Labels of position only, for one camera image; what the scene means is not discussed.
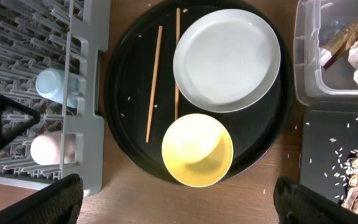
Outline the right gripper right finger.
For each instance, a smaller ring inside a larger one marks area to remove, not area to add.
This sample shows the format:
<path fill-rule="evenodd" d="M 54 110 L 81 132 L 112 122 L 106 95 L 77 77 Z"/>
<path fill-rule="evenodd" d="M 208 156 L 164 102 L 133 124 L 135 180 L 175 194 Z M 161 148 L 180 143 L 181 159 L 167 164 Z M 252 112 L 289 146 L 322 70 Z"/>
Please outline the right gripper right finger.
<path fill-rule="evenodd" d="M 289 177 L 277 179 L 273 202 L 279 224 L 358 224 L 358 215 Z"/>

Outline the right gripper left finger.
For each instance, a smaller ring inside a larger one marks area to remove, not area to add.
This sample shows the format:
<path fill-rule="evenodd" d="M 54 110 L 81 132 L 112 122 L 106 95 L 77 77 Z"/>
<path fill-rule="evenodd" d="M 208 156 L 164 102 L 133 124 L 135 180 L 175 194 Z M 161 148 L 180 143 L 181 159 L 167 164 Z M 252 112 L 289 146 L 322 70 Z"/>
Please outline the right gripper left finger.
<path fill-rule="evenodd" d="M 83 180 L 70 174 L 1 210 L 0 224 L 75 224 L 83 197 Z"/>

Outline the wooden chopstick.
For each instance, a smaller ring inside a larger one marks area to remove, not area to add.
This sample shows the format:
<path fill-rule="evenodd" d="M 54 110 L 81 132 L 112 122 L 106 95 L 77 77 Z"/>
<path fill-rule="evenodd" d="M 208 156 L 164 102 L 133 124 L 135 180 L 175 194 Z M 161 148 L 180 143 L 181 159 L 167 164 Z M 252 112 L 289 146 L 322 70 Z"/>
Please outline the wooden chopstick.
<path fill-rule="evenodd" d="M 148 119 L 147 119 L 147 132 L 146 132 L 146 140 L 145 140 L 146 143 L 149 142 L 150 130 L 151 130 L 151 126 L 152 126 L 152 116 L 153 116 L 153 110 L 154 110 L 155 89 L 156 89 L 156 85 L 157 85 L 158 64 L 159 64 L 159 57 L 160 57 L 162 32 L 163 32 L 163 27 L 159 26 L 158 27 L 158 35 L 157 35 L 157 43 L 156 43 L 156 48 L 155 48 L 152 85 L 151 85 L 151 90 L 150 90 L 149 113 L 148 113 Z"/>
<path fill-rule="evenodd" d="M 176 8 L 176 34 L 175 34 L 175 45 L 178 45 L 180 41 L 180 30 L 181 30 L 181 10 L 180 8 Z M 174 74 L 177 74 L 178 71 L 178 55 L 175 53 L 174 55 Z M 180 98 L 180 90 L 178 88 L 177 82 L 175 82 L 175 120 L 178 119 L 178 111 L 179 111 L 179 98 Z"/>

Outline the gold snack wrapper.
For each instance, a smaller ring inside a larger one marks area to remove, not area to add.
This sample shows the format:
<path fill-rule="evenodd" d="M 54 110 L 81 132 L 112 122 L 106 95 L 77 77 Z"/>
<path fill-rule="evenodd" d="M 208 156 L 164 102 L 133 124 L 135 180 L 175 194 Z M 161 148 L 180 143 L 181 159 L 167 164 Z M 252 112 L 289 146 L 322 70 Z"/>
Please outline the gold snack wrapper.
<path fill-rule="evenodd" d="M 320 65 L 323 68 L 328 69 L 357 41 L 358 17 L 323 46 L 319 53 Z"/>

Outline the pink plastic cup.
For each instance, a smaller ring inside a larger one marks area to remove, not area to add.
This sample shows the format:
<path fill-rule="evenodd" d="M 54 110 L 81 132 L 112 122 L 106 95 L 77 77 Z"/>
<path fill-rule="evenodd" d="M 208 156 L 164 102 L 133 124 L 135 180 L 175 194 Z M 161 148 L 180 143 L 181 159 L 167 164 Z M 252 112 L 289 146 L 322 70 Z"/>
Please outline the pink plastic cup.
<path fill-rule="evenodd" d="M 54 131 L 37 136 L 30 146 L 30 155 L 32 159 L 43 166 L 59 164 L 61 136 L 62 131 Z M 65 164 L 75 162 L 75 140 L 76 136 L 74 134 L 65 135 Z"/>

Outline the blue plastic cup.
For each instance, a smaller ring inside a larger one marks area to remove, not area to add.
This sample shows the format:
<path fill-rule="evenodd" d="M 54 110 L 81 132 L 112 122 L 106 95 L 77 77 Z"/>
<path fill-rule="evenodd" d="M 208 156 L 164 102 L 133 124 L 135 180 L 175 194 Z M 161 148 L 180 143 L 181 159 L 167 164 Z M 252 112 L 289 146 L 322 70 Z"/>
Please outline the blue plastic cup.
<path fill-rule="evenodd" d="M 65 72 L 63 70 L 54 68 L 42 70 L 35 81 L 37 93 L 43 98 L 63 104 L 64 75 Z M 69 76 L 68 93 L 77 95 L 78 84 L 78 79 Z M 67 107 L 77 108 L 77 105 L 78 103 L 76 99 L 68 97 Z"/>

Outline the yellow bowl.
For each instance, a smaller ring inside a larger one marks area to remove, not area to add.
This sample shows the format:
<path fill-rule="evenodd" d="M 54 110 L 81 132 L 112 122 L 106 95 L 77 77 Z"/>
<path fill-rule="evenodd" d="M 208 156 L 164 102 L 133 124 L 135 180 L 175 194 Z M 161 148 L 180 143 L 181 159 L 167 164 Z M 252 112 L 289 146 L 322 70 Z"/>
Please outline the yellow bowl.
<path fill-rule="evenodd" d="M 189 187 L 208 187 L 228 173 L 234 146 L 228 130 L 206 114 L 188 114 L 167 129 L 162 158 L 170 175 Z"/>

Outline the pale green plate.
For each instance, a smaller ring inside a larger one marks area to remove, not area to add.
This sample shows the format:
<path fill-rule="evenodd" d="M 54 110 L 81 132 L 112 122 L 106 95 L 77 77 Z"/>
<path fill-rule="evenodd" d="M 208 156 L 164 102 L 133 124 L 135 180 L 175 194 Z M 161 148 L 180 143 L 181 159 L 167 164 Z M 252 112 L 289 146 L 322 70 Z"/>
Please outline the pale green plate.
<path fill-rule="evenodd" d="M 214 113 L 239 111 L 258 102 L 275 83 L 281 64 L 273 27 L 242 9 L 199 18 L 183 33 L 175 53 L 179 66 L 175 75 L 173 65 L 173 74 L 181 94 Z"/>

